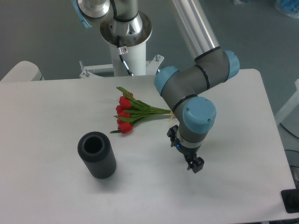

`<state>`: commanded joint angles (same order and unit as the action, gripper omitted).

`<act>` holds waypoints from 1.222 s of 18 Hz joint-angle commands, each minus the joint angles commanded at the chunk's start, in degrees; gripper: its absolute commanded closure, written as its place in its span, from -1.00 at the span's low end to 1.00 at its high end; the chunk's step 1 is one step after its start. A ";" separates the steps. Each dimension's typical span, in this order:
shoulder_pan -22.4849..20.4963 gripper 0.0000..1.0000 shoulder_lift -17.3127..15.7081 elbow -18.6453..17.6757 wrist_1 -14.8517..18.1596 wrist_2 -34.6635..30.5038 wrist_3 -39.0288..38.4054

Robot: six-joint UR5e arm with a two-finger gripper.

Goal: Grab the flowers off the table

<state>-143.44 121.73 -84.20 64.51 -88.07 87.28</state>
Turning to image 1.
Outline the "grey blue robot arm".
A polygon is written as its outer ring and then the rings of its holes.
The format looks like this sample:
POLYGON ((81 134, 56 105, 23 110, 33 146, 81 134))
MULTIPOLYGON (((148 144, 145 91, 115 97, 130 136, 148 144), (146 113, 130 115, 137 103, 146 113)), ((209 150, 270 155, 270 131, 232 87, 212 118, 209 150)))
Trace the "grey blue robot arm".
POLYGON ((200 96, 234 77, 240 68, 232 51, 223 51, 197 0, 170 0, 175 18, 195 64, 185 71, 174 66, 159 69, 161 56, 146 61, 146 42, 152 33, 149 17, 138 9, 136 0, 74 0, 77 15, 85 27, 100 20, 100 33, 110 47, 111 68, 116 77, 154 75, 154 84, 179 125, 168 130, 171 145, 185 157, 188 168, 199 172, 204 161, 197 151, 214 124, 214 104, 200 96))

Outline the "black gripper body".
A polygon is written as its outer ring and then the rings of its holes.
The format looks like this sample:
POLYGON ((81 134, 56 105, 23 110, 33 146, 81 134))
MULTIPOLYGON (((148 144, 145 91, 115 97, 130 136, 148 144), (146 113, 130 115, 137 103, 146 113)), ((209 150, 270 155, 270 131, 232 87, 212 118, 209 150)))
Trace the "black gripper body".
POLYGON ((180 134, 178 125, 171 127, 167 136, 170 138, 171 147, 175 147, 185 157, 186 161, 196 161, 201 158, 197 156, 197 151, 200 148, 202 142, 188 142, 180 134))

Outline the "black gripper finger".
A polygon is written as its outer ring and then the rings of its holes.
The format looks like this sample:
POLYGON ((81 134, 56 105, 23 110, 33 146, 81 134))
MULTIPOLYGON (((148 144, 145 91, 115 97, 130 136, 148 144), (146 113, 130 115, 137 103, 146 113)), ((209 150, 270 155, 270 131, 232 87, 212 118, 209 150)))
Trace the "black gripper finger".
POLYGON ((185 161, 187 162, 187 170, 193 169, 193 157, 189 155, 184 155, 185 161))
POLYGON ((192 164, 193 164, 192 171, 194 173, 197 173, 203 169, 204 160, 201 157, 195 156, 192 161, 192 164))

